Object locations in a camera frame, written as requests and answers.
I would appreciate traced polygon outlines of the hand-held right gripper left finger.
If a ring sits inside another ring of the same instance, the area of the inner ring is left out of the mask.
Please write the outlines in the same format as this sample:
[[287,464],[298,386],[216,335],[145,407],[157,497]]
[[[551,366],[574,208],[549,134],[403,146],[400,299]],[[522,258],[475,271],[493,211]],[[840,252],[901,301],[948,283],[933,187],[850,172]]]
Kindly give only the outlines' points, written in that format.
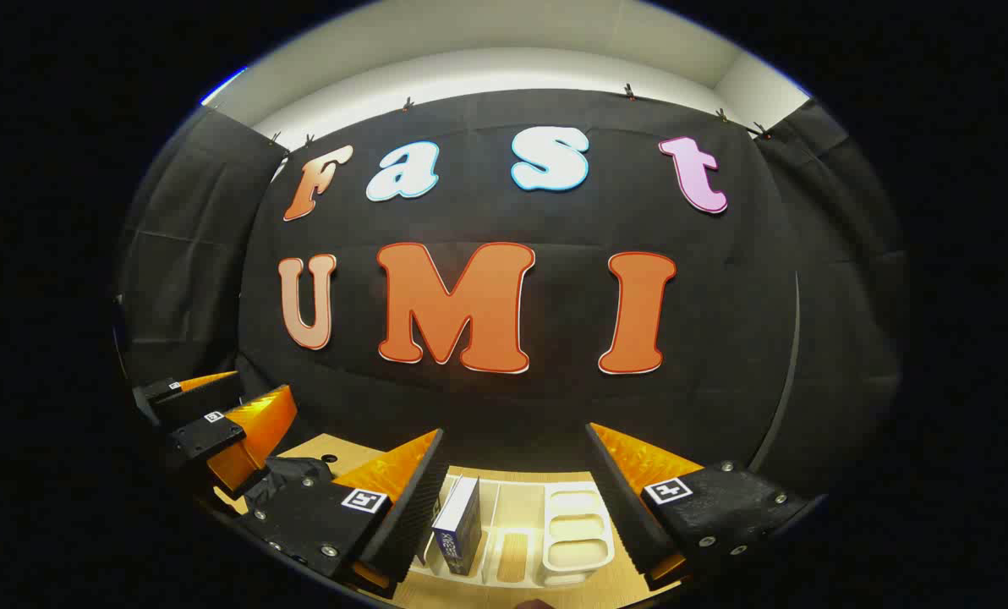
[[249,503],[245,535],[334,584],[391,598],[434,518],[447,473],[435,429],[344,475],[287,475]]

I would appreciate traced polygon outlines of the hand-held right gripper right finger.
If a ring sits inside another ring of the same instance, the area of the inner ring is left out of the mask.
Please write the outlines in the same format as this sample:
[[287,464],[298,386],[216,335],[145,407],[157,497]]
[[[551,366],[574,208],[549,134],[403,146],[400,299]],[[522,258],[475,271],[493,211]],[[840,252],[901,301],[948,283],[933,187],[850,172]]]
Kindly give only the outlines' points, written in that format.
[[651,592],[697,587],[755,562],[814,511],[739,465],[692,460],[588,423],[588,471],[624,550]]

